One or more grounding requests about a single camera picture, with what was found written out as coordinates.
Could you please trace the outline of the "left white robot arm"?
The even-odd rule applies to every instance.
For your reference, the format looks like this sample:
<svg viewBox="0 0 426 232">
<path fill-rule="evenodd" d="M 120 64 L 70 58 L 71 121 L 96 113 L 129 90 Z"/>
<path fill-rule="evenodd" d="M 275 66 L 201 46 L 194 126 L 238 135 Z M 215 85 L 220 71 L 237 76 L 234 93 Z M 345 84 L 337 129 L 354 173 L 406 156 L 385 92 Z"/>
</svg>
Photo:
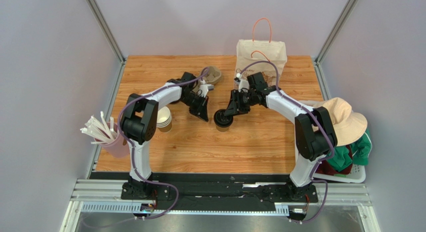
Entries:
<svg viewBox="0 0 426 232">
<path fill-rule="evenodd" d="M 150 143 L 156 132 L 159 110 L 170 103 L 182 102 L 191 115 L 208 122 L 207 94 L 211 85 L 202 80 L 208 72 L 208 67 L 199 76 L 185 72 L 180 79 L 170 79 L 152 92 L 133 93 L 128 97 L 118 116 L 118 132 L 128 142 L 131 162 L 129 179 L 122 186 L 122 199 L 149 200 L 154 198 L 154 190 L 172 188 L 170 184 L 152 179 Z"/>
</svg>

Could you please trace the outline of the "single black cup lid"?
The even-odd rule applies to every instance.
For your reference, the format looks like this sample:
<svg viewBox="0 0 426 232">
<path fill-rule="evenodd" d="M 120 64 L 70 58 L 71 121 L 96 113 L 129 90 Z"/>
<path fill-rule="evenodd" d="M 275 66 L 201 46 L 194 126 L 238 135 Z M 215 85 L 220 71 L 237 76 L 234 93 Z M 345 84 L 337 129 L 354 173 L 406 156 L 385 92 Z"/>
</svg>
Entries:
<svg viewBox="0 0 426 232">
<path fill-rule="evenodd" d="M 225 115 L 225 109 L 219 109 L 214 113 L 213 120 L 216 126 L 220 128 L 228 128 L 234 121 L 233 116 Z"/>
</svg>

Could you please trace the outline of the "stack of paper cups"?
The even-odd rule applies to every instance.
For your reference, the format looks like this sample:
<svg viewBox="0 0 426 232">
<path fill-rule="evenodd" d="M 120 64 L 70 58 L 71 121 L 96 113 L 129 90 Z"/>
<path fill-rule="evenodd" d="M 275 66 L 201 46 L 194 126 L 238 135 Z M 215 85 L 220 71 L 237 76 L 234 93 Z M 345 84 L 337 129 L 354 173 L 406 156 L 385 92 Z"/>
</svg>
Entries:
<svg viewBox="0 0 426 232">
<path fill-rule="evenodd" d="M 158 110 L 156 128 L 163 133 L 168 133 L 172 129 L 172 114 L 167 106 Z"/>
</svg>

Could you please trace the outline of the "single brown paper cup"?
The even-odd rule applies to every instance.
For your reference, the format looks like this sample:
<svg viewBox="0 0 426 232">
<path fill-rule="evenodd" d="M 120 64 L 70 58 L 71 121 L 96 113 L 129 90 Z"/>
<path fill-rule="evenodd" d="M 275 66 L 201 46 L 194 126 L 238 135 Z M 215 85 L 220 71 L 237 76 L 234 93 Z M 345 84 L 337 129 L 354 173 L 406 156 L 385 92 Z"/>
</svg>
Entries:
<svg viewBox="0 0 426 232">
<path fill-rule="evenodd" d="M 223 132 L 227 132 L 230 129 L 230 126 L 219 126 L 219 125 L 216 125 L 216 129 L 219 132 L 223 133 Z"/>
</svg>

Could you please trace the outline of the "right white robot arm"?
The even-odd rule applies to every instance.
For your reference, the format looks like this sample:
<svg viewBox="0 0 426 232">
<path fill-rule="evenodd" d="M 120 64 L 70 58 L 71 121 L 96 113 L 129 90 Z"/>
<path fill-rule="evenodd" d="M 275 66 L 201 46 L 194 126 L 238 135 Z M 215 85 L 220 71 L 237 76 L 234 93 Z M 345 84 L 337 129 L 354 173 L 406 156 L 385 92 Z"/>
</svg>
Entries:
<svg viewBox="0 0 426 232">
<path fill-rule="evenodd" d="M 304 199 L 313 183 L 320 162 L 337 146 L 337 136 L 328 110 L 313 108 L 287 96 L 275 85 L 268 85 L 261 72 L 240 80 L 233 89 L 226 109 L 215 112 L 213 119 L 219 131 L 229 129 L 235 116 L 248 114 L 261 105 L 278 112 L 294 124 L 296 164 L 283 193 L 290 200 Z"/>
</svg>

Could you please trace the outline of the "paper takeout bag orange handles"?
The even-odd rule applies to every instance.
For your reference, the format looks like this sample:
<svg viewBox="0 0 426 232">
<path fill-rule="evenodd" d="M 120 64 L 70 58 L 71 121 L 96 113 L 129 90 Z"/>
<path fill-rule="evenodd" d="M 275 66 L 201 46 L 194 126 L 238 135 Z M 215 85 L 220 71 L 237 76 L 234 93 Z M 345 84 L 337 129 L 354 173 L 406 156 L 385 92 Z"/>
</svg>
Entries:
<svg viewBox="0 0 426 232">
<path fill-rule="evenodd" d="M 255 39 L 257 24 L 265 20 L 269 26 L 267 40 Z M 248 76 L 261 72 L 269 86 L 274 86 L 280 79 L 288 61 L 286 44 L 283 41 L 272 40 L 271 22 L 263 17 L 258 19 L 252 28 L 251 39 L 240 39 L 236 44 L 236 65 L 233 76 L 233 88 L 238 89 L 234 78 L 241 73 L 246 80 Z"/>
</svg>

